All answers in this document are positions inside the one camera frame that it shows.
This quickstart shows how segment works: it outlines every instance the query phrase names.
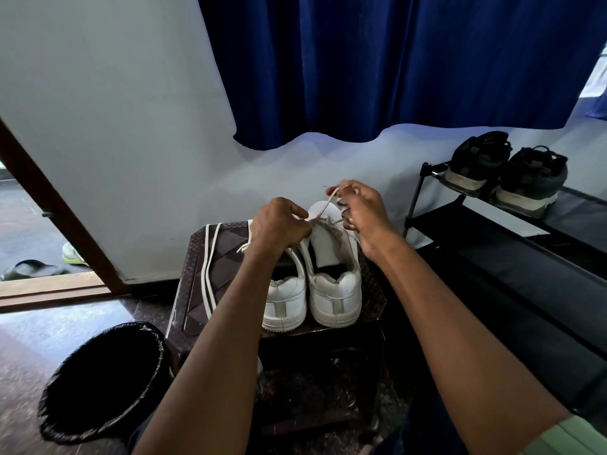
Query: white wall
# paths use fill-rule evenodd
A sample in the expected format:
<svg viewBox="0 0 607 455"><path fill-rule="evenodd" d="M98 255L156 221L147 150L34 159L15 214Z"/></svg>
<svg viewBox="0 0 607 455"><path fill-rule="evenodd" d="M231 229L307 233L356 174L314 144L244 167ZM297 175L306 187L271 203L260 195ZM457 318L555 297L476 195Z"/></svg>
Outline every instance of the white wall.
<svg viewBox="0 0 607 455"><path fill-rule="evenodd" d="M0 0L0 116L127 282L180 275L189 236L282 195L304 207L358 178L402 224L422 161L485 129L399 125L366 144L317 133L237 144L196 0ZM512 130L571 157L568 184L607 195L607 123ZM423 192L420 210L451 194Z"/></svg>

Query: hand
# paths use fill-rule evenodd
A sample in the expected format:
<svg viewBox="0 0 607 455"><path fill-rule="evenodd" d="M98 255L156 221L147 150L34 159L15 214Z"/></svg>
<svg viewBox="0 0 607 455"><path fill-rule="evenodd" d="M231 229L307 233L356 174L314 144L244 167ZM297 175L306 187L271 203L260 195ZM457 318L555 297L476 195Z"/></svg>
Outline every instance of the hand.
<svg viewBox="0 0 607 455"><path fill-rule="evenodd" d="M251 244L284 252L287 247L295 247L310 234L312 227L305 220L293 217L295 214L307 218L308 212L285 198L274 198L263 206L251 223Z"/></svg>
<svg viewBox="0 0 607 455"><path fill-rule="evenodd" d="M360 247L367 258L377 262L379 246L386 234L395 233L383 200L377 190L356 180L341 181L338 187L327 189L327 196L339 188L340 202L349 206L344 212L344 228L360 234Z"/></svg>

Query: forearm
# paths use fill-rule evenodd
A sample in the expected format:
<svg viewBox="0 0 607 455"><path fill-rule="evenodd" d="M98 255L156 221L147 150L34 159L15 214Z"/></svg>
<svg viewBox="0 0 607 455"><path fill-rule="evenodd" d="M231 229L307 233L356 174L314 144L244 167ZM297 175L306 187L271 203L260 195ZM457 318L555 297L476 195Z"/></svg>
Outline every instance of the forearm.
<svg viewBox="0 0 607 455"><path fill-rule="evenodd" d="M136 455L245 452L263 309L279 257L277 250L251 244L137 445Z"/></svg>
<svg viewBox="0 0 607 455"><path fill-rule="evenodd" d="M402 237L386 233L378 249L377 263L405 308L471 453L516 453L568 416Z"/></svg>

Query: shoe rack shelf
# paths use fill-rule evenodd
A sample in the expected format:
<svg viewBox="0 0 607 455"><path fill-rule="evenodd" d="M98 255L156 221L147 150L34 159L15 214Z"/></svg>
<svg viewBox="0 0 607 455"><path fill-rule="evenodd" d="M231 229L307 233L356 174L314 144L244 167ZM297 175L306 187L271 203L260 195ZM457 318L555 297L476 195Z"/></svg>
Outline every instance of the shoe rack shelf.
<svg viewBox="0 0 607 455"><path fill-rule="evenodd" d="M447 183L443 178L443 173L448 167L449 162L434 165L428 162L423 163L413 201L405 219L403 237L407 236L410 228L415 227L413 215L424 180L426 177L433 177L447 188L459 193L459 197L455 199L456 203L462 204L466 197L480 199L555 235L563 242L574 241L586 251L607 259L607 232L605 232L607 230L607 201L568 187L562 187L557 200L547 206L542 215L531 217L503 205L497 206L495 204L493 194L498 181L495 181L494 185L487 185L482 188L476 195Z"/></svg>

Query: sneaker sole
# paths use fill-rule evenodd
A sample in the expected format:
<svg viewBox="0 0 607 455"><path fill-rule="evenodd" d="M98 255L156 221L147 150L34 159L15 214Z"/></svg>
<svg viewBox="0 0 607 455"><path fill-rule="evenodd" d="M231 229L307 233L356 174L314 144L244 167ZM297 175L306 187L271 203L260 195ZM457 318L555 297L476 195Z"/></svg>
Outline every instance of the sneaker sole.
<svg viewBox="0 0 607 455"><path fill-rule="evenodd" d="M353 325L360 316L361 309L362 303L360 303L355 310L350 311L348 313L332 314L320 311L316 309L314 303L310 303L310 311L312 313L312 317L320 325L330 328L348 327Z"/></svg>
<svg viewBox="0 0 607 455"><path fill-rule="evenodd" d="M511 191L505 191L501 187L497 188L495 192L495 198L500 206L502 203L505 206L512 207L513 210L522 214L532 214L532 216L541 215L547 205L554 203L557 200L558 191L549 198L544 199L532 199L522 195L517 195Z"/></svg>
<svg viewBox="0 0 607 455"><path fill-rule="evenodd" d="M304 304L302 310L295 316L287 316L285 318L271 318L264 316L262 322L262 328L270 332L288 332L300 327L305 320L305 315L308 311L306 308L306 301L303 300Z"/></svg>
<svg viewBox="0 0 607 455"><path fill-rule="evenodd" d="M485 183L487 183L487 179L485 180L473 180L468 179L468 177L464 177L461 174L456 174L451 171L451 168L447 168L444 174L444 178L446 182L450 184L457 185L460 188L468 191L477 191L480 189Z"/></svg>

